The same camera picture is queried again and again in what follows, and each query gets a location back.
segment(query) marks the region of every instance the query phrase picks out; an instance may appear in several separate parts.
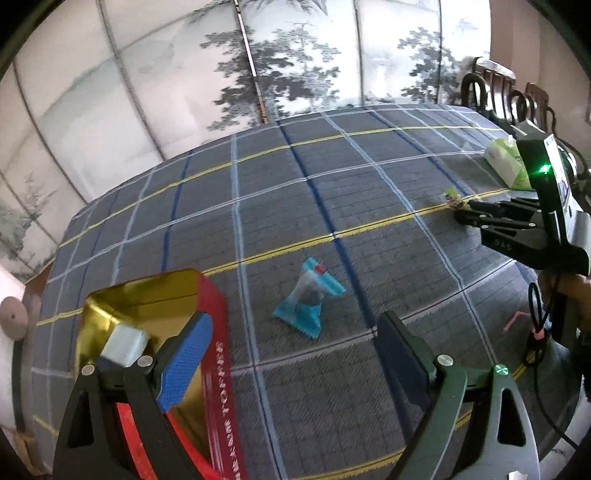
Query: yellow stripe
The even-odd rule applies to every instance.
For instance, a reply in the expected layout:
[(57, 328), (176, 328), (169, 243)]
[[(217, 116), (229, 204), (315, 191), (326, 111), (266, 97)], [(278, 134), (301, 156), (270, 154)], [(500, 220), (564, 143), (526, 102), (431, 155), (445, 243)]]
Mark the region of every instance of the yellow stripe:
[(49, 430), (51, 432), (51, 434), (54, 437), (57, 437), (60, 432), (58, 430), (56, 430), (55, 428), (53, 428), (51, 425), (49, 425), (48, 423), (44, 422), (42, 419), (40, 419), (37, 415), (33, 415), (33, 420), (35, 420), (39, 425), (41, 425), (44, 429)]
[[(533, 360), (533, 355), (528, 358), (528, 362)], [(513, 378), (517, 380), (523, 373), (527, 370), (525, 365), (521, 365), (515, 372), (513, 373)], [(467, 411), (464, 415), (461, 415), (456, 420), (456, 424), (454, 426), (455, 430), (460, 429), (466, 423), (470, 421), (472, 417), (472, 409)], [(360, 463), (359, 465), (351, 466), (348, 468), (343, 468), (342, 470), (336, 470), (333, 472), (326, 472), (321, 473), (320, 475), (309, 475), (309, 476), (301, 476), (298, 478), (294, 478), (293, 480), (343, 480), (345, 478), (349, 478), (356, 475), (361, 475), (362, 473), (370, 472), (371, 470), (377, 470), (378, 468), (382, 468), (388, 465), (392, 465), (396, 463), (399, 458), (404, 453), (404, 449), (397, 450), (394, 453), (389, 453), (383, 457), (380, 457), (375, 460), (370, 460), (369, 462)]]
[[(491, 127), (470, 127), (470, 126), (457, 126), (457, 125), (437, 125), (435, 127), (393, 127), (393, 128), (378, 128), (375, 130), (363, 130), (361, 132), (351, 132), (350, 134), (347, 134), (348, 136), (352, 137), (354, 135), (368, 135), (368, 134), (378, 134), (378, 133), (383, 133), (383, 132), (393, 132), (393, 131), (402, 131), (402, 130), (422, 130), (422, 129), (429, 129), (429, 130), (439, 130), (439, 129), (466, 129), (466, 130), (485, 130), (485, 131), (500, 131), (500, 128), (491, 128)], [(344, 138), (345, 134), (339, 134), (339, 135), (331, 135), (329, 137), (322, 137), (322, 138), (316, 138), (314, 140), (304, 140), (302, 142), (297, 142), (297, 143), (293, 143), (290, 145), (281, 145), (280, 147), (274, 147), (274, 148), (269, 148), (267, 150), (263, 150), (261, 152), (258, 153), (253, 153), (252, 155), (247, 155), (246, 157), (242, 157), (239, 158), (236, 162), (240, 163), (246, 160), (251, 160), (253, 158), (257, 158), (257, 157), (261, 157), (263, 155), (267, 155), (269, 153), (273, 153), (273, 152), (277, 152), (279, 150), (286, 150), (288, 148), (291, 147), (299, 147), (301, 145), (310, 145), (310, 144), (314, 144), (314, 143), (318, 143), (318, 142), (326, 142), (328, 140), (335, 140), (337, 138)], [(156, 192), (151, 193), (148, 196), (145, 196), (142, 199), (136, 200), (134, 203), (130, 203), (128, 206), (123, 207), (121, 210), (117, 210), (116, 212), (111, 213), (108, 217), (103, 218), (102, 220), (100, 220), (99, 222), (93, 223), (92, 225), (89, 225), (88, 227), (86, 227), (84, 230), (82, 230), (80, 233), (78, 233), (77, 235), (74, 235), (73, 237), (69, 238), (68, 240), (63, 241), (60, 244), (60, 247), (63, 247), (64, 245), (67, 245), (69, 243), (72, 243), (74, 240), (80, 238), (82, 235), (84, 235), (86, 232), (88, 232), (89, 230), (92, 230), (93, 228), (98, 227), (99, 225), (102, 225), (103, 223), (105, 223), (107, 220), (113, 218), (114, 216), (120, 215), (121, 213), (129, 210), (130, 208), (135, 207), (136, 205), (138, 205), (141, 202), (145, 202), (146, 200), (149, 200), (150, 198), (156, 197), (156, 195), (160, 195), (161, 193), (164, 193), (166, 190), (168, 190), (169, 188), (172, 187), (177, 187), (178, 185), (181, 185), (185, 182), (188, 182), (190, 180), (194, 180), (198, 177), (202, 177), (204, 175), (207, 175), (209, 173), (213, 173), (214, 171), (217, 170), (221, 170), (223, 168), (229, 167), (230, 165), (232, 165), (232, 162), (226, 162), (223, 163), (221, 165), (218, 165), (217, 167), (212, 167), (212, 168), (208, 168), (207, 170), (203, 170), (200, 171), (196, 174), (193, 174), (189, 177), (186, 177), (185, 179), (181, 179), (179, 181), (175, 181), (170, 183), (169, 185), (166, 185), (165, 187), (157, 190)]]
[(96, 228), (99, 225), (102, 225), (103, 223), (105, 223), (107, 220), (113, 218), (114, 216), (120, 215), (121, 213), (125, 212), (126, 210), (129, 210), (130, 208), (135, 207), (136, 205), (140, 204), (141, 202), (144, 202), (146, 200), (149, 200), (150, 198), (156, 197), (156, 195), (160, 195), (161, 193), (164, 193), (166, 190), (168, 190), (172, 187), (176, 187), (178, 185), (181, 185), (182, 183), (185, 183), (186, 181), (190, 181), (190, 180), (194, 180), (198, 177), (202, 177), (203, 175), (207, 175), (208, 173), (212, 173), (216, 170), (221, 170), (222, 168), (229, 167), (230, 165), (231, 165), (231, 163), (224, 163), (222, 165), (218, 165), (217, 167), (213, 167), (213, 168), (209, 168), (207, 170), (200, 171), (194, 175), (191, 175), (190, 177), (186, 177), (185, 179), (172, 182), (171, 184), (166, 185), (165, 187), (157, 190), (156, 192), (152, 192), (150, 195), (145, 196), (141, 200), (136, 200), (134, 203), (130, 203), (127, 207), (123, 207), (121, 210), (117, 210), (116, 212), (111, 213), (109, 216), (103, 218), (100, 222), (96, 222), (96, 223), (93, 223), (92, 225), (89, 225), (84, 230), (82, 230), (79, 234), (74, 235), (72, 238), (66, 240), (65, 242), (62, 242), (60, 247), (63, 247), (64, 245), (67, 245), (67, 244), (73, 242), (77, 238), (80, 238), (82, 235), (84, 235), (89, 230), (92, 230), (93, 228)]
[(66, 319), (68, 317), (73, 317), (74, 315), (78, 315), (79, 313), (82, 313), (83, 309), (77, 309), (77, 310), (71, 310), (69, 312), (63, 312), (63, 313), (58, 313), (57, 315), (48, 318), (47, 320), (41, 320), (40, 322), (37, 322), (37, 326), (39, 327), (40, 325), (45, 325), (46, 323), (52, 323), (55, 322), (56, 320), (59, 319)]
[[(486, 198), (489, 196), (498, 195), (500, 193), (505, 193), (508, 191), (509, 191), (508, 189), (493, 190), (491, 192), (469, 195), (467, 197), (464, 197), (464, 199), (469, 200), (471, 198)], [(268, 250), (266, 252), (253, 255), (251, 257), (247, 257), (244, 260), (242, 260), (242, 262), (239, 262), (239, 261), (228, 262), (228, 263), (220, 265), (218, 267), (213, 267), (213, 268), (209, 268), (207, 270), (204, 270), (202, 273), (203, 273), (203, 275), (210, 277), (211, 275), (215, 275), (215, 274), (222, 273), (222, 272), (229, 271), (229, 270), (234, 270), (235, 268), (238, 268), (238, 266), (241, 263), (244, 263), (246, 265), (251, 265), (253, 263), (262, 262), (263, 260), (268, 260), (270, 258), (279, 257), (280, 255), (288, 254), (291, 252), (296, 252), (298, 250), (302, 250), (303, 248), (313, 247), (314, 245), (326, 244), (326, 243), (330, 242), (331, 240), (333, 240), (334, 238), (344, 238), (347, 236), (357, 235), (359, 233), (369, 232), (370, 230), (374, 230), (376, 228), (381, 228), (383, 226), (392, 225), (392, 224), (398, 223), (398, 222), (403, 222), (404, 220), (408, 220), (409, 218), (413, 217), (414, 215), (426, 215), (428, 213), (433, 213), (433, 212), (438, 212), (440, 210), (445, 210), (445, 208), (447, 208), (447, 205), (445, 203), (442, 203), (440, 205), (434, 205), (432, 207), (425, 207), (420, 210), (414, 210), (412, 212), (401, 213), (399, 215), (388, 217), (388, 218), (385, 218), (382, 220), (376, 220), (371, 223), (364, 223), (363, 225), (354, 226), (351, 228), (347, 228), (345, 230), (339, 230), (339, 231), (335, 232), (334, 235), (332, 235), (331, 233), (327, 233), (325, 235), (320, 235), (320, 236), (317, 236), (314, 238), (309, 238), (307, 240), (302, 240), (302, 241), (296, 242), (294, 244), (289, 244), (289, 245), (285, 245), (283, 247), (279, 247), (279, 248), (276, 248), (273, 250)], [(72, 317), (74, 315), (78, 315), (81, 312), (82, 312), (82, 309), (72, 310), (71, 312), (59, 313), (58, 315), (48, 318), (47, 320), (42, 320), (40, 322), (37, 322), (37, 325), (45, 325), (46, 323), (55, 322), (56, 320), (59, 320), (62, 318), (68, 318), (68, 317)]]

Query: human hand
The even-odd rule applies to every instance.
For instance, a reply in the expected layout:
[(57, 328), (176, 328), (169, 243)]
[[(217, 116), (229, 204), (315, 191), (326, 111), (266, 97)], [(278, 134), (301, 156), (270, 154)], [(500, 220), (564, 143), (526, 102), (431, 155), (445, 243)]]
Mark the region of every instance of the human hand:
[[(538, 284), (544, 307), (547, 308), (556, 285), (556, 275), (549, 271), (540, 272)], [(583, 332), (591, 332), (591, 279), (573, 273), (560, 274), (556, 292), (579, 302), (581, 313), (579, 328)]]

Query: screen display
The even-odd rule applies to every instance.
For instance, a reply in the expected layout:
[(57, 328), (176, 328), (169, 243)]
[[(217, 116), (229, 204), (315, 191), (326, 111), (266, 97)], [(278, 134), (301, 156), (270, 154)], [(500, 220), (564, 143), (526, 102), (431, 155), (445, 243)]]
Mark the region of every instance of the screen display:
[(556, 145), (554, 135), (550, 135), (544, 144), (546, 146), (546, 151), (548, 152), (548, 158), (552, 164), (552, 170), (554, 171), (554, 176), (558, 185), (558, 191), (560, 192), (560, 201), (564, 207), (566, 200), (569, 197), (569, 180), (566, 177), (566, 173), (564, 172), (562, 158), (560, 157), (560, 152), (558, 151), (558, 146)]

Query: tree painting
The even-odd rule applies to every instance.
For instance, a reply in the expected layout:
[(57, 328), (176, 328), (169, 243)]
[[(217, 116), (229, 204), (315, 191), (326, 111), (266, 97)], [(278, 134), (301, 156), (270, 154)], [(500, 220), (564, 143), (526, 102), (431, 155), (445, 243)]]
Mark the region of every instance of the tree painting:
[(459, 30), (461, 35), (463, 35), (464, 32), (466, 32), (466, 31), (478, 30), (478, 27), (475, 27), (474, 25), (472, 25), (467, 19), (462, 18), (457, 23), (456, 30)]
[[(338, 67), (325, 69), (322, 63), (331, 62), (340, 52), (319, 43), (307, 31), (307, 26), (306, 22), (294, 23), (290, 30), (274, 30), (272, 39), (250, 43), (261, 94), (272, 118), (289, 116), (284, 107), (297, 99), (308, 100), (307, 111), (316, 111), (326, 109), (338, 98), (338, 90), (332, 88), (331, 79), (336, 78), (340, 70)], [(254, 32), (247, 28), (246, 34), (253, 38)], [(240, 31), (212, 33), (206, 38), (202, 48), (225, 48), (228, 60), (219, 62), (216, 71), (226, 78), (235, 76), (234, 85), (223, 88), (221, 97), (215, 100), (216, 105), (223, 105), (222, 119), (208, 129), (236, 125), (240, 116), (255, 118), (257, 96)]]
[[(439, 32), (429, 32), (423, 27), (410, 32), (408, 38), (400, 39), (398, 48), (414, 50), (411, 60), (415, 60), (411, 77), (417, 81), (413, 86), (402, 89), (402, 96), (410, 97), (417, 102), (437, 102), (437, 84), (439, 82)], [(460, 62), (452, 55), (449, 48), (441, 49), (441, 80), (440, 95), (450, 103), (457, 101), (459, 81), (457, 71)]]
[(414, 5), (415, 7), (419, 8), (424, 8), (426, 10), (437, 9), (437, 2), (434, 2), (433, 0), (414, 0), (414, 3), (412, 3), (411, 5)]
[[(242, 6), (249, 7), (255, 6), (256, 8), (266, 7), (276, 0), (243, 0)], [(320, 11), (324, 15), (328, 15), (326, 11), (326, 0), (286, 0), (287, 4), (293, 8), (299, 8), (307, 14), (314, 11)]]
[(24, 248), (24, 238), (28, 228), (37, 220), (47, 206), (55, 191), (43, 196), (41, 187), (33, 183), (33, 174), (25, 177), (25, 192), (20, 198), (30, 215), (21, 209), (15, 209), (0, 199), (0, 255), (14, 260)]
[(374, 93), (368, 92), (365, 94), (364, 100), (370, 105), (375, 105), (376, 103), (396, 103), (396, 99), (390, 93), (386, 96), (378, 97)]

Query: round metal disc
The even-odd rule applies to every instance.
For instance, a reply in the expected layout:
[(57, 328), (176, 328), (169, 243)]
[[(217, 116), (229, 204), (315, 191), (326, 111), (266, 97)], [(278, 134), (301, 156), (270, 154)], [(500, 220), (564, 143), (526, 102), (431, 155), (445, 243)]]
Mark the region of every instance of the round metal disc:
[(29, 317), (27, 309), (22, 302), (15, 297), (6, 297), (0, 303), (0, 327), (4, 334), (11, 340), (17, 341), (25, 338)]
[(149, 355), (142, 355), (138, 358), (138, 365), (141, 367), (149, 367), (154, 360)]
[(450, 367), (453, 365), (453, 358), (450, 357), (449, 355), (439, 355), (437, 357), (437, 361), (439, 362), (440, 365), (443, 365), (444, 367)]
[(88, 364), (82, 367), (82, 370), (80, 373), (82, 373), (82, 375), (92, 375), (95, 372), (95, 366), (93, 364)]

